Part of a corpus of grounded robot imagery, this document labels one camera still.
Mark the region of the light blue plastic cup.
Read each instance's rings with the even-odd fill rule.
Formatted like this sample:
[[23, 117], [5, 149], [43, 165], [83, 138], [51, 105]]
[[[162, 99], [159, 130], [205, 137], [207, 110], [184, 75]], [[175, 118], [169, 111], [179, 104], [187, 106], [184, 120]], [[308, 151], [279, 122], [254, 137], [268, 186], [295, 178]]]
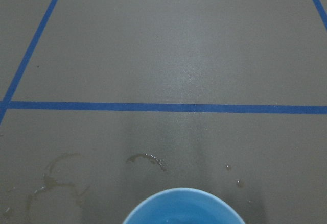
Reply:
[[138, 204], [123, 223], [244, 223], [220, 198], [194, 188], [158, 192]]

